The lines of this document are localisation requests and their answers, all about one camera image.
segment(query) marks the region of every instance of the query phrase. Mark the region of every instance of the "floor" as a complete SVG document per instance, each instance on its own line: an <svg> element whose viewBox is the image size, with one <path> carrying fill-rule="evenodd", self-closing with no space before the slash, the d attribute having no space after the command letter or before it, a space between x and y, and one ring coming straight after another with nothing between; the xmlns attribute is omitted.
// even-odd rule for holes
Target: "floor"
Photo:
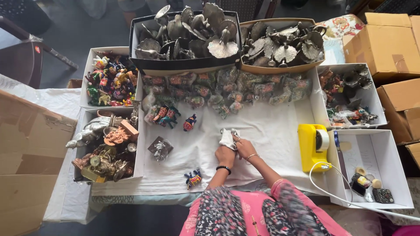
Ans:
<svg viewBox="0 0 420 236"><path fill-rule="evenodd" d="M147 2L149 5L137 11L138 16L151 15L165 5L164 0ZM184 0L184 4L199 10L201 1ZM269 0L265 0L258 18L264 17L268 4ZM98 20L86 14L75 1L49 0L42 4L42 8L53 24L47 32L38 37L78 64L79 69L71 71L66 65L45 53L41 89L65 88L69 79L81 79L90 48L129 45L130 31L117 0L108 0L106 13ZM279 3L274 18L312 18L315 22L320 22L341 16L344 10L342 5L328 6L326 0L310 0L301 10L283 8ZM0 48L17 43L18 39L0 29ZM188 208L178 205L113 205L87 225L44 223L38 231L28 235L179 235L187 215Z"/></svg>

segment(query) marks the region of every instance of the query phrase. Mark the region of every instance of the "black box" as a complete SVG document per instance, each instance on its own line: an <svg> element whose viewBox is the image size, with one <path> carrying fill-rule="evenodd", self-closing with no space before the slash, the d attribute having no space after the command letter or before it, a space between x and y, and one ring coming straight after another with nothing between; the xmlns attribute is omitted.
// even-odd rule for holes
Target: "black box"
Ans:
<svg viewBox="0 0 420 236"><path fill-rule="evenodd" d="M131 21L130 29L130 60L136 65L139 72L145 75L151 76L167 76L182 73L185 71L191 71L194 73L204 73L209 71L234 66L235 63L240 62L242 53L241 45L241 34L239 30L239 19L238 14L234 11L223 11L225 19L233 20L236 22L238 32L236 33L236 43L238 44L238 52L228 58L197 58L188 60L150 60L150 59L139 59L136 58L134 49L139 44L140 29L142 24L148 29L159 31L159 25L154 20L155 15L145 16L133 19ZM175 15L181 14L181 12L170 12L168 13L169 20L173 20ZM202 14L202 11L194 11L194 15Z"/></svg>

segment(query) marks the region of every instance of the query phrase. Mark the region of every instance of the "woman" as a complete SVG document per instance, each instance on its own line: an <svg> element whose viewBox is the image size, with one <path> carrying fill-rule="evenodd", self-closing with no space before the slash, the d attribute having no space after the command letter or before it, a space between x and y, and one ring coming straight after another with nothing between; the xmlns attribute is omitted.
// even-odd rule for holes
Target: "woman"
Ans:
<svg viewBox="0 0 420 236"><path fill-rule="evenodd" d="M263 192L230 191L224 187L235 152L220 146L215 152L220 165L207 189L192 203L181 236L350 236L290 181L271 169L250 141L232 136L240 159L261 173L273 198Z"/></svg>

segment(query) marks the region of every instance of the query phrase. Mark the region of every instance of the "tape dispenser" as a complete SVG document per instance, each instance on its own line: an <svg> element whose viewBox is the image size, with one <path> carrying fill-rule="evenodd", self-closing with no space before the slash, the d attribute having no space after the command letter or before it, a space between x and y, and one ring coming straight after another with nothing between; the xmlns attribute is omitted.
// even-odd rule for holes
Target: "tape dispenser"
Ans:
<svg viewBox="0 0 420 236"><path fill-rule="evenodd" d="M300 124L297 128L299 136L302 170L309 173L317 162L327 162L327 149L330 138L323 125ZM324 172L332 168L331 163L317 164L312 172Z"/></svg>

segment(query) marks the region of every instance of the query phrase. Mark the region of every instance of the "white cardboard box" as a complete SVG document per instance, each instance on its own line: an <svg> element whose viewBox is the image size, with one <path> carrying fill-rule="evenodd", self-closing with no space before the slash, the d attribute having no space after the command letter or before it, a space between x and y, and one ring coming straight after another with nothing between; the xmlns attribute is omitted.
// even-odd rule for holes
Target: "white cardboard box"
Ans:
<svg viewBox="0 0 420 236"><path fill-rule="evenodd" d="M336 130L340 142L350 142L351 149L343 151L343 162L350 181L356 167L363 167L368 174L382 181L382 188L389 189L394 198L393 204L368 202L350 189L344 187L345 183L336 169L328 170L326 175L328 192L347 201L375 209L409 209L414 208L410 190L405 178L401 160L396 149L395 141L390 130L381 129L341 129ZM334 131L328 132L330 146L327 150L327 160L341 170L339 154L334 142ZM372 187L366 192L372 193ZM330 197L331 202L349 207L354 205Z"/></svg>
<svg viewBox="0 0 420 236"><path fill-rule="evenodd" d="M83 82L82 82L82 86L81 86L81 94L80 94L80 106L86 109L95 109L95 108L100 108L100 107L95 107L92 105L89 105L88 102L91 100L90 97L87 95L86 89L88 87L88 81L86 80L85 76L87 76L87 73L90 72L92 73L95 68L94 66L92 66L93 64L93 59L96 58L96 56L98 55L97 52L113 52L116 54L120 54L120 55L129 55L129 47L97 47L97 48L91 48L89 51L89 55L87 56L87 61L86 61L86 67L84 69L84 74L83 74ZM142 82L141 82L141 78L139 78L138 82L137 82L137 86L142 88ZM139 90L139 94L136 93L136 99L142 99L143 98L143 90L140 89Z"/></svg>
<svg viewBox="0 0 420 236"><path fill-rule="evenodd" d="M104 108L95 108L90 110L85 110L84 115L80 117L78 122L81 123L80 129L83 129L84 126L92 119L96 118L96 112L98 110L109 110L114 112L117 116L122 114L130 115L133 112L133 107L104 107ZM130 178L123 178L120 181L130 181L134 178L143 177L144 176L144 153L146 151L146 141L144 135L145 129L145 121L144 121L144 112L139 107L139 137L137 139L137 152L136 152L136 162L134 164L134 173L133 176ZM86 146L79 147L76 150L76 158L82 158L84 155L88 153L88 148ZM74 170L74 178L78 178L81 176L80 170L75 168Z"/></svg>
<svg viewBox="0 0 420 236"><path fill-rule="evenodd" d="M348 71L352 71L354 66L357 63L350 63L350 64L337 64L337 65L328 65L331 67L331 70L334 73L345 73ZM328 119L327 109L325 107L325 102L322 96L321 84L319 82L318 74L322 73L326 67L328 66L317 66L317 74L314 76L312 73L310 76L313 79L313 86L312 86L312 93L310 95L310 101L312 105L312 111L315 119L316 124L324 125L327 129L332 128L330 125L330 121ZM381 101L379 100L378 93L376 92L375 85L373 84L372 88L370 89L359 89L356 92L356 96L350 101L354 101L356 99L362 99L361 106L362 107L369 107L369 111L372 114L378 116L377 119L373 120L370 125L364 126L334 126L334 128L377 128L381 125L386 125L386 118L385 113L383 112Z"/></svg>

